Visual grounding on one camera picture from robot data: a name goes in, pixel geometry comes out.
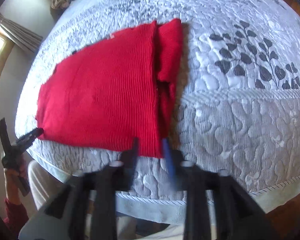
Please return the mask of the person's left forearm red sleeve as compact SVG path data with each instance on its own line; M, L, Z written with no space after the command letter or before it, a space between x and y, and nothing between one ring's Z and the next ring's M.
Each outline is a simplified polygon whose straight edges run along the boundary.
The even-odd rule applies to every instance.
M3 221L10 233L13 235L14 239L17 239L19 232L29 220L26 208L23 206L23 204L13 204L6 198L5 210L6 218L4 218Z

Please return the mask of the person's left hand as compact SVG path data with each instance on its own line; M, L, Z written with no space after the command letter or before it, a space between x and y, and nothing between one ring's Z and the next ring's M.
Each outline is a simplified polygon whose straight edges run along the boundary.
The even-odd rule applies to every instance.
M19 172L14 169L4 169L6 199L14 205L21 205L19 189L14 181L14 178L17 176L27 177L26 162L23 157L21 157Z

